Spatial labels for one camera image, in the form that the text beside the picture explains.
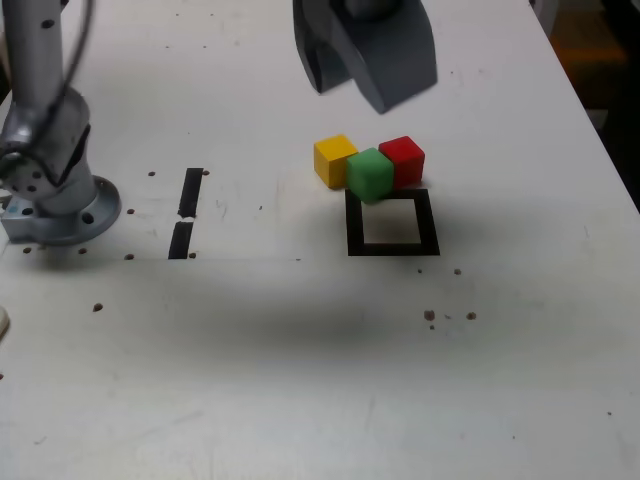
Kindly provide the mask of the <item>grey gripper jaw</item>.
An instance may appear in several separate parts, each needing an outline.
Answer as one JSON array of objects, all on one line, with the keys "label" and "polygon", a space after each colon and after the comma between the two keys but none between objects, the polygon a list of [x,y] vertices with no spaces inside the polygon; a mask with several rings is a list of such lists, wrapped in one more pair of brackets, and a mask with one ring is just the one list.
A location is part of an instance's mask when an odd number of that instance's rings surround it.
[{"label": "grey gripper jaw", "polygon": [[314,90],[323,94],[351,78],[331,45],[332,9],[327,0],[293,0],[297,51]]},{"label": "grey gripper jaw", "polygon": [[331,44],[360,93],[379,114],[437,83],[431,24],[420,1],[396,1],[377,18],[358,18],[330,3]]}]

